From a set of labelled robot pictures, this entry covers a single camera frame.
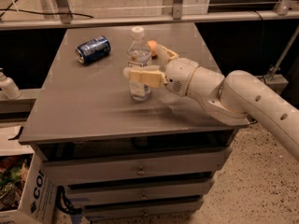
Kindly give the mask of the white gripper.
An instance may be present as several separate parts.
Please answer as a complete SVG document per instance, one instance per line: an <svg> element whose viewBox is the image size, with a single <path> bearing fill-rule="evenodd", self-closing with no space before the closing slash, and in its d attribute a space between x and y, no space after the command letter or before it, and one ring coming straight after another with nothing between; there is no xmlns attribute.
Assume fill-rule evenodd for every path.
<svg viewBox="0 0 299 224"><path fill-rule="evenodd" d="M165 72L160 70L159 65L149 65L126 67L123 69L123 75L129 81L145 84L152 88L165 86L178 96L186 96L192 75L199 64L187 58L178 58L177 53L161 44L156 46L155 52L157 63L166 65Z"/></svg>

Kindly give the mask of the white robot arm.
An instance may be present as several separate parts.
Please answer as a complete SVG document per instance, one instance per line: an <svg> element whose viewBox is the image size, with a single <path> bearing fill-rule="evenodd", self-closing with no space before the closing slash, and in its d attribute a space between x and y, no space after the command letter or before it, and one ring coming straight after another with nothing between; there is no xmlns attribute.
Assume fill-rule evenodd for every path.
<svg viewBox="0 0 299 224"><path fill-rule="evenodd" d="M128 67L124 76L152 88L195 100L212 118L236 126L252 117L299 161L299 110L252 74L235 70L228 76L209 70L161 45L155 52L164 63Z"/></svg>

